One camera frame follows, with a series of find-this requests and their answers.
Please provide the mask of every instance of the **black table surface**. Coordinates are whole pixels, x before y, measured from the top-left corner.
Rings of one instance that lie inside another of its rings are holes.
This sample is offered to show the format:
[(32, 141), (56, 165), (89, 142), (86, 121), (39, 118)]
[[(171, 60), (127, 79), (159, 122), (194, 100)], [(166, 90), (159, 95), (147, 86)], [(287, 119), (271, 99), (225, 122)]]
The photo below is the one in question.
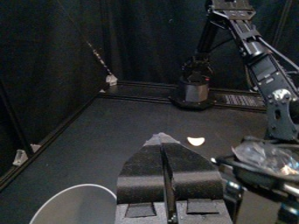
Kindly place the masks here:
[[(0, 223), (30, 223), (51, 196), (78, 184), (99, 184), (117, 192), (123, 164), (153, 134), (169, 134), (213, 158), (231, 152), (243, 136), (263, 137), (266, 126), (262, 113), (221, 108), (186, 111), (173, 104), (97, 99), (0, 193)], [(194, 147), (187, 137), (205, 137), (206, 143)], [(238, 223), (274, 223), (278, 206), (247, 192)], [(114, 214), (109, 209), (103, 223), (114, 223)]]

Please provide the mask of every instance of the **transparent plastic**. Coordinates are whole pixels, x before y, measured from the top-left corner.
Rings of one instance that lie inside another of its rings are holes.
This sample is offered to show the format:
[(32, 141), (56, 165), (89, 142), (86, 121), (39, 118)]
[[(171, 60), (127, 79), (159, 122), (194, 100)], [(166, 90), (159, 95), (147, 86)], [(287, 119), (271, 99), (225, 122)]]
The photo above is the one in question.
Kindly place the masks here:
[(279, 144), (245, 141), (233, 151), (241, 162), (279, 175), (299, 174), (299, 157)]

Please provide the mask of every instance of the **small white object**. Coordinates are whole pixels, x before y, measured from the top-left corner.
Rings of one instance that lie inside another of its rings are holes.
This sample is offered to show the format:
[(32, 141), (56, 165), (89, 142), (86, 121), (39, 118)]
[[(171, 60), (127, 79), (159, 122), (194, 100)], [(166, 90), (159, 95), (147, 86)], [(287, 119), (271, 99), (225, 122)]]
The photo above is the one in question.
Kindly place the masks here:
[(107, 83), (111, 87), (118, 84), (118, 77), (114, 74), (107, 76)]
[(201, 146), (205, 143), (205, 137), (187, 137), (189, 142), (194, 146)]

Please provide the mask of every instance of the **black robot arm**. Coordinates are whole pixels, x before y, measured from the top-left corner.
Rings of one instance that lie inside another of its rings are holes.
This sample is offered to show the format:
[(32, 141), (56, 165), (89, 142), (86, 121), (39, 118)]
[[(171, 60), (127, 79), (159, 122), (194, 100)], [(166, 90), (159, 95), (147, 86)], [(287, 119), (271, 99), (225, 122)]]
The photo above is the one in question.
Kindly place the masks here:
[(277, 49), (262, 39), (257, 27), (251, 23), (257, 12), (249, 4), (249, 0), (209, 0), (206, 8), (209, 20), (201, 43), (195, 56), (183, 65), (182, 84), (179, 86), (183, 101), (197, 102), (198, 100), (199, 104), (205, 104), (209, 100), (209, 98), (202, 99), (201, 96), (209, 95), (203, 92), (203, 90), (209, 91), (207, 87), (203, 88), (207, 83), (202, 81), (209, 81), (206, 77), (211, 73), (211, 46), (218, 29), (230, 30), (251, 80), (265, 99), (269, 135), (279, 140), (297, 140), (299, 132), (299, 125), (297, 124), (298, 90), (286, 69), (274, 56)]

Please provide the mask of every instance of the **white object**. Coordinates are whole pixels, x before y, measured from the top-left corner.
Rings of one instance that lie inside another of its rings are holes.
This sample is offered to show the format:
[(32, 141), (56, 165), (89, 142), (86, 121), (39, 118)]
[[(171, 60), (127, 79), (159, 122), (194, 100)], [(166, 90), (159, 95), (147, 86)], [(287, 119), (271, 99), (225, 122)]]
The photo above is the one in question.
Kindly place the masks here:
[(118, 77), (114, 74), (107, 76), (107, 83), (111, 87), (118, 84)]
[(187, 137), (189, 142), (194, 146), (201, 146), (205, 143), (205, 137)]
[(115, 213), (117, 199), (118, 196), (103, 185), (75, 185), (48, 199), (30, 224), (99, 224), (103, 213), (109, 210)]

